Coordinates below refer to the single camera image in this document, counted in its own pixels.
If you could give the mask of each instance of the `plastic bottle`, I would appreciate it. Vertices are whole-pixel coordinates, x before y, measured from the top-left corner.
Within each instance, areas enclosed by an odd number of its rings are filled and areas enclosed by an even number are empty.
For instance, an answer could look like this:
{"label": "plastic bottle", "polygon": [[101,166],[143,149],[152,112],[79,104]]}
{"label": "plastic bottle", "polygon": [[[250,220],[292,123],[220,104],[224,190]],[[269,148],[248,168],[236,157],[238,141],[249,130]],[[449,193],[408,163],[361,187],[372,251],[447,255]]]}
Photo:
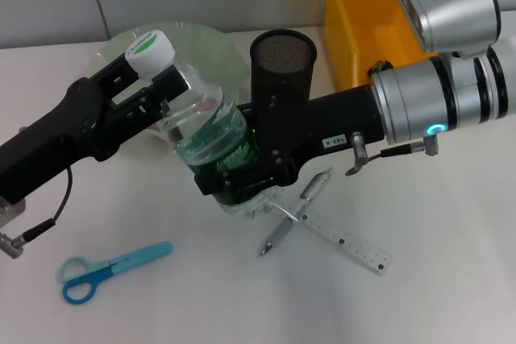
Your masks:
{"label": "plastic bottle", "polygon": [[[224,173],[257,161],[254,134],[242,113],[213,80],[193,66],[177,61],[173,46],[162,31],[150,31],[139,37],[125,57],[144,80],[150,81],[174,65],[188,84],[187,91],[169,103],[164,102],[164,118],[159,126],[194,173]],[[244,201],[237,201],[228,191],[214,197],[229,213],[253,216],[269,209],[272,192],[266,190]]]}

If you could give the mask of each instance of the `silver pen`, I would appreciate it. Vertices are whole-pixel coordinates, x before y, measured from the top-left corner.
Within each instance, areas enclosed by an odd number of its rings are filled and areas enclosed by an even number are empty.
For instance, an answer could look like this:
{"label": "silver pen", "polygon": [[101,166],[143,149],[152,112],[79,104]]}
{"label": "silver pen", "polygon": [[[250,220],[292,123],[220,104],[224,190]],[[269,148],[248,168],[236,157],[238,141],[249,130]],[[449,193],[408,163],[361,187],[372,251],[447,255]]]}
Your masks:
{"label": "silver pen", "polygon": [[306,211],[306,208],[310,205],[310,203],[314,200],[315,196],[321,192],[323,187],[329,181],[331,177],[331,167],[329,167],[326,171],[320,172],[315,175],[310,183],[303,190],[301,195],[299,196],[299,201],[294,208],[292,213],[289,213],[287,210],[281,208],[279,205],[276,205],[280,210],[287,213],[287,217],[284,218],[278,227],[273,231],[270,237],[267,238],[267,242],[262,247],[260,252],[260,256],[266,255],[273,247],[276,247],[289,233],[290,229],[294,224],[294,219],[297,221]]}

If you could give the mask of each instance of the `black mesh cup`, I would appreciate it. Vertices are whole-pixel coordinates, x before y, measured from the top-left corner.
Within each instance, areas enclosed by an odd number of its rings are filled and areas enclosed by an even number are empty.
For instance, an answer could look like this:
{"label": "black mesh cup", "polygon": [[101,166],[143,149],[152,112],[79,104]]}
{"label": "black mesh cup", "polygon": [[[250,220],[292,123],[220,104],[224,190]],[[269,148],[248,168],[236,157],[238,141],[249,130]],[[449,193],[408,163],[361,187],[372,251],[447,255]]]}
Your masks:
{"label": "black mesh cup", "polygon": [[251,102],[254,110],[305,109],[317,49],[306,35],[271,30],[251,45]]}

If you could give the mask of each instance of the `yellow plastic box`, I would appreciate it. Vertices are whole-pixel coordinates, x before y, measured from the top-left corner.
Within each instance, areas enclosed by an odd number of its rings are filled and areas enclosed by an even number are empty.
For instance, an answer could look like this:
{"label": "yellow plastic box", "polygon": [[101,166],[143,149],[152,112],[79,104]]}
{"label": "yellow plastic box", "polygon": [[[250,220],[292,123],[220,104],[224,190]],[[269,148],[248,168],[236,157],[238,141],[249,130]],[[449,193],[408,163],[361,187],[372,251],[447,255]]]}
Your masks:
{"label": "yellow plastic box", "polygon": [[324,35],[337,89],[369,83],[379,60],[395,67],[429,57],[397,0],[327,0]]}

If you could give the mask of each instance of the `white bottle cap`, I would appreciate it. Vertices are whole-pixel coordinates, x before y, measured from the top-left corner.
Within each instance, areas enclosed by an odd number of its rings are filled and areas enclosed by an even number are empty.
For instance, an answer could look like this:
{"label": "white bottle cap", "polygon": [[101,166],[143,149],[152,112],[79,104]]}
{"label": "white bottle cap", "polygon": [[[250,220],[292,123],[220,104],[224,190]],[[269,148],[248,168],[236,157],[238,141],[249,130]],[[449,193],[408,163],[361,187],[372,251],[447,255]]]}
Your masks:
{"label": "white bottle cap", "polygon": [[146,81],[170,66],[175,55],[169,38],[159,30],[143,34],[126,50],[127,63]]}

